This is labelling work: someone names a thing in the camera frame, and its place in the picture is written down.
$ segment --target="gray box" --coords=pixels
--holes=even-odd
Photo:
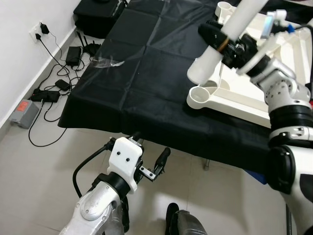
[[[23,99],[11,114],[9,120],[21,128],[29,129],[38,111],[39,108],[33,101]]]

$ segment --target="table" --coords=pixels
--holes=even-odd
[[[68,97],[58,125],[140,132],[145,140],[263,173],[269,129],[186,103],[194,86],[187,70],[207,47],[198,26],[214,17],[217,2],[131,0]],[[296,23],[312,10],[280,0],[264,10],[279,4],[292,9],[287,20]],[[103,59],[124,63],[103,68],[97,62]]]

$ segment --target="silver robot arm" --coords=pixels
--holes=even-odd
[[[243,11],[240,3],[235,14],[245,14]],[[245,34],[240,39],[233,39],[223,30],[225,26],[217,22],[207,22],[199,27],[198,32],[209,44],[210,51],[214,49],[214,53],[219,56],[209,56],[204,52],[189,68],[187,76],[196,84],[204,84],[209,80],[212,70],[204,68],[199,73],[197,69],[205,65],[215,65],[222,60],[228,67],[238,69],[238,74],[247,74],[251,83],[264,92],[271,122],[270,151],[266,157],[267,182],[274,190],[281,192],[293,214],[298,234],[312,235],[313,113],[309,103],[311,93],[307,87],[296,81],[296,76],[290,68],[276,58],[270,59],[265,52],[261,53],[262,49],[257,48],[252,37]],[[284,28],[275,24],[270,25],[269,30],[268,26],[268,33],[274,28]]]
[[[71,221],[60,235],[123,235],[129,225],[128,204],[123,206],[126,195],[135,193],[143,176],[154,181],[163,172],[171,153],[165,148],[154,169],[149,170],[141,159],[143,147],[133,137],[111,138],[105,146],[108,147],[101,149],[112,151],[108,175],[100,174],[91,190],[80,198]]]

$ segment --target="power outlet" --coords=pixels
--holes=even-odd
[[[38,42],[37,38],[36,38],[36,33],[38,33],[40,36],[43,35],[43,33],[41,32],[41,28],[40,28],[40,22],[38,24],[36,24],[29,32],[31,38],[34,40],[34,42]]]

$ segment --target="white plastic tray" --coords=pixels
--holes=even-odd
[[[225,23],[236,8],[219,9],[219,23]],[[260,46],[264,40],[259,40],[266,16],[258,14],[247,27],[246,32],[257,40]],[[297,75],[301,84],[310,81],[311,35],[306,30],[294,34],[281,33],[276,45],[267,53],[268,56],[280,59]],[[189,91],[187,103],[194,109],[211,108],[256,124],[270,127],[268,106],[264,102],[263,92],[249,81],[248,76],[239,76],[234,69],[229,69],[222,63],[218,64],[213,76],[220,76],[218,84],[207,83],[204,87],[193,87]]]

